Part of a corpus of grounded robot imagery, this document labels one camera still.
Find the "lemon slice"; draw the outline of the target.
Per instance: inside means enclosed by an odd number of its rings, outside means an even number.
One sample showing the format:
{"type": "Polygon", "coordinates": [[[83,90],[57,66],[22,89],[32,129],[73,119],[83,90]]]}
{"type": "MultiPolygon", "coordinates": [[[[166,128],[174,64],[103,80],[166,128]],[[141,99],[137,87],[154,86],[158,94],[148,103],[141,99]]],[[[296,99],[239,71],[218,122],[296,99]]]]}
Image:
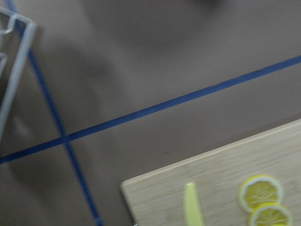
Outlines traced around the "lemon slice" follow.
{"type": "Polygon", "coordinates": [[[265,203],[256,207],[249,216],[249,226],[292,226],[293,216],[284,205],[265,203]]]}
{"type": "Polygon", "coordinates": [[[257,175],[247,179],[238,192],[239,204],[248,213],[266,203],[282,204],[284,196],[281,183],[268,175],[257,175]]]}

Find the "lemon slice middle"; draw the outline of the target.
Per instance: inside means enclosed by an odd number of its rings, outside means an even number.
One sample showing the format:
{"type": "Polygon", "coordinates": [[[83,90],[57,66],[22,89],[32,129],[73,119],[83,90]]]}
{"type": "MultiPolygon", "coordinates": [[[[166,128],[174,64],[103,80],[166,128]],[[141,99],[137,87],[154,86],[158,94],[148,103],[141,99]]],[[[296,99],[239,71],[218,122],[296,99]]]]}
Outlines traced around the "lemon slice middle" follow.
{"type": "Polygon", "coordinates": [[[249,216],[249,226],[292,226],[293,216],[284,205],[265,203],[256,207],[249,216]]]}

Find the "lemon slice far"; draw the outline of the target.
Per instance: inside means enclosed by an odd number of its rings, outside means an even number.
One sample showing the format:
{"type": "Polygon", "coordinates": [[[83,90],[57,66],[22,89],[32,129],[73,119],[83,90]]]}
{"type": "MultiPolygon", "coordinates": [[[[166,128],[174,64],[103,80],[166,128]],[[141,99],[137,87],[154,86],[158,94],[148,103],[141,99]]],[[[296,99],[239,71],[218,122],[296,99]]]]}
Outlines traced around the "lemon slice far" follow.
{"type": "Polygon", "coordinates": [[[281,183],[268,175],[257,175],[247,179],[238,192],[239,204],[248,213],[266,203],[282,204],[284,196],[281,183]]]}

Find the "yellow plastic knife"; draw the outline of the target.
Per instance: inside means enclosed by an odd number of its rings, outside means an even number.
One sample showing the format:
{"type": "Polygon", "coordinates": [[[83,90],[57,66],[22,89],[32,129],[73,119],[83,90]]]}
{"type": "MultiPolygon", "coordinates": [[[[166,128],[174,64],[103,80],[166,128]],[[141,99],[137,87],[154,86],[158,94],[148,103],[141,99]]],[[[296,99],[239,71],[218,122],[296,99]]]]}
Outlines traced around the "yellow plastic knife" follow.
{"type": "Polygon", "coordinates": [[[187,226],[205,225],[195,183],[187,183],[184,187],[183,211],[187,226]]]}

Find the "bamboo cutting board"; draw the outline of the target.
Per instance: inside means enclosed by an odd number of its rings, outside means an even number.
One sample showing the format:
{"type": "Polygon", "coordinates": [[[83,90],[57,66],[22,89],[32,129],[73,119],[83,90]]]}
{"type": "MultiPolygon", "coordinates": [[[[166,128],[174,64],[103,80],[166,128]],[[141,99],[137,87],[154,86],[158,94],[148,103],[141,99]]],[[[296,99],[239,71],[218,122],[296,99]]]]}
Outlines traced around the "bamboo cutting board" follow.
{"type": "Polygon", "coordinates": [[[241,184],[269,175],[284,188],[284,205],[301,223],[301,122],[279,126],[186,160],[128,179],[121,190],[134,222],[141,226],[183,226],[183,191],[198,189],[208,226],[246,226],[240,207],[241,184]]]}

